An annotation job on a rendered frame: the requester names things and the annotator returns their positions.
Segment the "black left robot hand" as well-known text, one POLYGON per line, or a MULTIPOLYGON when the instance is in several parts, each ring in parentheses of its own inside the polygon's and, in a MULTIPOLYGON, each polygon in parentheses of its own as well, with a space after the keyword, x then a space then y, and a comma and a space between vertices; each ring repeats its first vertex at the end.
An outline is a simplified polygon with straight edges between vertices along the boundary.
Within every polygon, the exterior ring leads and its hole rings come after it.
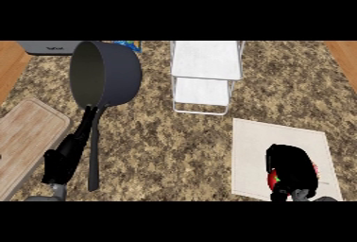
POLYGON ((73 178, 84 147, 90 138, 92 121, 98 108, 87 106, 81 124, 74 133, 64 138, 56 149, 45 152, 45 174, 42 182, 48 184, 67 184, 73 178))

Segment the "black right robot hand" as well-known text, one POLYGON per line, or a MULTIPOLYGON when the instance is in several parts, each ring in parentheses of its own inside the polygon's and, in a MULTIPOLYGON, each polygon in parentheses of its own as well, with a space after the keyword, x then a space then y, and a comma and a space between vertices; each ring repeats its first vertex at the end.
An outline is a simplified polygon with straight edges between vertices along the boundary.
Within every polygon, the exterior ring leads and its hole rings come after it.
POLYGON ((267 173, 276 170, 281 180, 272 189, 270 200, 287 201, 295 190, 306 191, 306 198, 312 198, 319 188, 319 177, 307 152, 300 147, 273 144, 266 159, 267 173))

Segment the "red tomato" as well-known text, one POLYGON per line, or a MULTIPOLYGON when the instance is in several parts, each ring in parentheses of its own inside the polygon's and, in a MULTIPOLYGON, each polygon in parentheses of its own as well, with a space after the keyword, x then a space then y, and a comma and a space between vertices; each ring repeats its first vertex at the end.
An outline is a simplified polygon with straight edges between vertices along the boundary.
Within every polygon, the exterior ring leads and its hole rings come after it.
POLYGON ((270 173, 267 174, 267 186, 269 188, 275 187, 275 184, 279 183, 281 180, 278 178, 278 173, 276 170, 272 170, 270 173))

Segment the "white placemat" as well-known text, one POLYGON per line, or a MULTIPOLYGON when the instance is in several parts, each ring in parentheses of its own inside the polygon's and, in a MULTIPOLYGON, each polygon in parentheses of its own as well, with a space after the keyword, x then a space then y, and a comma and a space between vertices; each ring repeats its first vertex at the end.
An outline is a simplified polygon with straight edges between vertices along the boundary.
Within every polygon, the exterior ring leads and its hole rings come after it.
POLYGON ((328 196, 343 201, 325 133, 239 118, 233 119, 232 193, 270 201, 266 154, 272 144, 300 147, 307 152, 319 167, 316 199, 328 196))

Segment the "pale wooden cutting board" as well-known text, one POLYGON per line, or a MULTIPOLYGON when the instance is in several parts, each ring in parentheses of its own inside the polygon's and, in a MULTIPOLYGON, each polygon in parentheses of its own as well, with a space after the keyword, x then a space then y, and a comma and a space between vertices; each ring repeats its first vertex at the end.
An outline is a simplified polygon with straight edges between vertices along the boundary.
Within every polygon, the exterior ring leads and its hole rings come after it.
POLYGON ((0 118, 0 201, 12 199, 71 125, 71 119, 33 97, 0 118))

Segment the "dark grey saucepan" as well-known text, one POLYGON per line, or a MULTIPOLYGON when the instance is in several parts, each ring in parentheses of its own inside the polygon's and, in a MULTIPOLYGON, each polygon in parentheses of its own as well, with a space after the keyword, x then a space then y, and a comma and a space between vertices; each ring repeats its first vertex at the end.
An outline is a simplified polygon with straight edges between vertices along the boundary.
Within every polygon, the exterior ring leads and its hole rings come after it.
POLYGON ((110 107, 126 104, 141 90, 141 60, 123 45, 83 41, 70 62, 70 88, 77 105, 98 108, 90 128, 89 190, 99 189, 99 120, 110 107))

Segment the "grey appliance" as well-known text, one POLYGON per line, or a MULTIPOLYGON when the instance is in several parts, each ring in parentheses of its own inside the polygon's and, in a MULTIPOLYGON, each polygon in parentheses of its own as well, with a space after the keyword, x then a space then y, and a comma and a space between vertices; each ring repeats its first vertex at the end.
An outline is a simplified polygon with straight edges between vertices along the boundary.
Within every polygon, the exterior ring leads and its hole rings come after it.
POLYGON ((80 41, 18 41, 30 55, 36 56, 70 56, 80 41))

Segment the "blue patterned package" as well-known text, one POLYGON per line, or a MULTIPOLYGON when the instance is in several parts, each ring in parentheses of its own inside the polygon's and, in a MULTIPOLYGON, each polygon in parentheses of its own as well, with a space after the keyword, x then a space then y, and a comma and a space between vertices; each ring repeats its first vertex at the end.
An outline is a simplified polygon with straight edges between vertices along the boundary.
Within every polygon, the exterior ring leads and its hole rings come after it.
POLYGON ((142 52, 141 41, 114 41, 114 44, 120 44, 129 47, 133 51, 142 52))

